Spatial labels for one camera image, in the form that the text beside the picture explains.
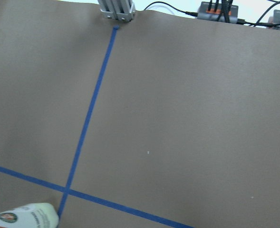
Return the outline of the white blue tennis ball can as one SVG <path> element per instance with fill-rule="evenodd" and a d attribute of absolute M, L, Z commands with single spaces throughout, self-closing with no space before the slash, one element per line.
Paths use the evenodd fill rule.
<path fill-rule="evenodd" d="M 31 203 L 0 212 L 0 228 L 56 228 L 59 216 L 50 203 Z"/>

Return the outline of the aluminium frame post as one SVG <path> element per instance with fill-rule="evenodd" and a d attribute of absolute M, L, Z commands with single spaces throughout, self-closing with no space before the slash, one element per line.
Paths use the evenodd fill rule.
<path fill-rule="evenodd" d="M 132 0 L 98 0 L 105 18 L 130 22 L 135 17 L 135 4 Z"/>

